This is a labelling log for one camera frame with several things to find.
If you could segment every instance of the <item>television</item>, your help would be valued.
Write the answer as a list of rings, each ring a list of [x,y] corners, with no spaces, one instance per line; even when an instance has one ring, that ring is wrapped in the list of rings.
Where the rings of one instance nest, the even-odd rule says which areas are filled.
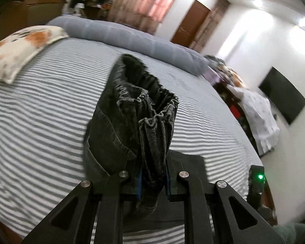
[[[303,95],[274,67],[259,88],[280,111],[288,124],[295,120],[305,106]]]

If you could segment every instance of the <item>mattress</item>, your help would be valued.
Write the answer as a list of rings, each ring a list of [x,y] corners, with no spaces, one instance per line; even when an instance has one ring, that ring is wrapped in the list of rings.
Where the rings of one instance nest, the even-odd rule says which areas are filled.
[[[170,149],[201,155],[210,182],[225,180],[246,197],[249,168],[261,161],[204,78],[140,53],[68,38],[43,50],[12,85],[0,83],[0,221],[22,237],[85,179],[86,124],[122,53],[140,58],[179,97]],[[184,226],[126,234],[124,243],[184,243]]]

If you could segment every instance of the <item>white pillow with orange spots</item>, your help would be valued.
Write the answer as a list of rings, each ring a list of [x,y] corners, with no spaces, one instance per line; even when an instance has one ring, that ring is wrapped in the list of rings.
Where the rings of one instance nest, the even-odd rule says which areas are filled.
[[[0,41],[0,81],[12,84],[18,72],[46,46],[69,35],[61,27],[34,26]]]

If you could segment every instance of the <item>dark denim pants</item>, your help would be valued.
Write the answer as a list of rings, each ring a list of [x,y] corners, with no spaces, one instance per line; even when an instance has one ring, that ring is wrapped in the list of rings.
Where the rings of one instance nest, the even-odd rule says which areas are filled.
[[[178,98],[163,88],[139,59],[122,55],[110,73],[85,136],[88,179],[105,179],[123,170],[128,160],[140,157],[144,189],[137,209],[153,211],[165,183],[165,158],[178,104]]]

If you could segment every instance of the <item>white wall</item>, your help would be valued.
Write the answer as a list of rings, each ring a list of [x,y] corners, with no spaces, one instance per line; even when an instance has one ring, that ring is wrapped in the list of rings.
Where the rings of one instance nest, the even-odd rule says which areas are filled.
[[[217,0],[197,1],[209,9],[212,9],[217,2]],[[174,0],[174,3],[165,16],[164,21],[157,28],[155,36],[171,40],[193,3],[194,0]]]
[[[224,32],[230,35],[224,38]],[[205,54],[215,51],[249,88],[257,89],[274,66],[305,97],[305,31],[298,27],[266,12],[231,5],[204,48]],[[262,162],[278,221],[286,223],[305,214],[305,108],[291,126],[278,115],[279,142]]]

